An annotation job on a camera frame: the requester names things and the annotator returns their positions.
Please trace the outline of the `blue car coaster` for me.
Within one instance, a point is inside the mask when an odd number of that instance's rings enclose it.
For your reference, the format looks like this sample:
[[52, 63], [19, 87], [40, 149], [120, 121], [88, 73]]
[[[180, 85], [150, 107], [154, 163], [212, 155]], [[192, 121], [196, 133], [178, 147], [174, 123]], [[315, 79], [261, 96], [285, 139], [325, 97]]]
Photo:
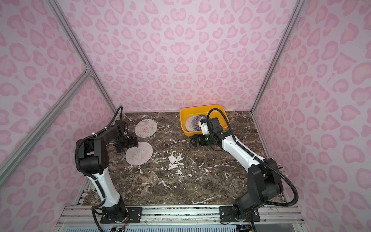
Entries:
[[194, 127], [195, 131], [200, 131], [199, 122], [202, 119], [206, 119], [206, 115], [197, 115], [197, 116], [194, 115], [194, 119], [193, 119], [192, 123], [193, 123], [193, 127]]

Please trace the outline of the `white butterfly doodle coaster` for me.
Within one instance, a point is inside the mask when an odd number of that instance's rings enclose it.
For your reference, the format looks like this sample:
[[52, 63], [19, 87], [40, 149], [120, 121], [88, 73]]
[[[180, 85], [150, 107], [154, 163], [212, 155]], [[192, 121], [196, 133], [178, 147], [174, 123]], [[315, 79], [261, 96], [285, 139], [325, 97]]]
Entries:
[[157, 131], [157, 123], [152, 119], [144, 119], [135, 126], [135, 134], [140, 138], [148, 138]]

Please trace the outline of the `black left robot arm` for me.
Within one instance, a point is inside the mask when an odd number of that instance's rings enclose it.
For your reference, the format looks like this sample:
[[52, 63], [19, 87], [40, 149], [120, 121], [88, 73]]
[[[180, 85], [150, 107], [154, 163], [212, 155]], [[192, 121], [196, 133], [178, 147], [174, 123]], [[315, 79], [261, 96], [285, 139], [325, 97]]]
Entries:
[[74, 154], [77, 170], [93, 183], [101, 203], [92, 207], [93, 216], [99, 215], [109, 222], [122, 223], [128, 218], [128, 211], [121, 195], [115, 189], [109, 175], [109, 154], [107, 145], [113, 142], [117, 152], [138, 147], [136, 137], [128, 133], [128, 124], [118, 119], [113, 125], [76, 142]]

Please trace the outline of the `pink rainbow unicorn coaster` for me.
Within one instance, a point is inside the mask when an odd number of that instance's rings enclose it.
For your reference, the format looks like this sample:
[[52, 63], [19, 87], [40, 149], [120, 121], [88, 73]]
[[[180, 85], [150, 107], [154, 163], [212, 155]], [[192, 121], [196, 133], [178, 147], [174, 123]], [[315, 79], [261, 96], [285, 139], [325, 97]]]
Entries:
[[152, 146], [147, 142], [139, 142], [138, 147], [132, 147], [126, 151], [125, 159], [128, 164], [140, 166], [150, 160], [153, 154]]

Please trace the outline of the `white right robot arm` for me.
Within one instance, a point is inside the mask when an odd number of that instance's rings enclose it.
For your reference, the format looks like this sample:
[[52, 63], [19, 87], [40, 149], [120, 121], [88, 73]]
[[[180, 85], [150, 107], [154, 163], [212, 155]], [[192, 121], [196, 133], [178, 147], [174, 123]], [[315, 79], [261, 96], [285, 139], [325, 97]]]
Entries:
[[265, 160], [250, 150], [233, 132], [224, 130], [218, 118], [203, 118], [198, 126], [202, 133], [192, 136], [193, 146], [216, 145], [231, 154], [247, 171], [247, 191], [234, 200], [232, 213], [227, 217], [238, 221], [253, 219], [259, 207], [283, 192], [281, 177], [267, 166], [276, 168], [277, 163], [273, 159]]

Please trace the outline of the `white alpaca coaster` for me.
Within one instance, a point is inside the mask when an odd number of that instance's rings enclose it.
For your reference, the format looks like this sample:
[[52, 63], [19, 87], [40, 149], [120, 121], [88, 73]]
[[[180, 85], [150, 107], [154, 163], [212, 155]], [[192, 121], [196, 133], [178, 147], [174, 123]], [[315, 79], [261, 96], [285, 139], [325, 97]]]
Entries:
[[186, 120], [186, 122], [185, 122], [185, 129], [188, 131], [188, 132], [194, 132], [195, 131], [195, 129], [194, 129], [194, 127], [193, 127], [193, 123], [192, 123], [192, 121], [193, 121], [193, 119], [194, 119], [194, 116], [191, 116], [191, 117], [189, 117], [187, 120]]

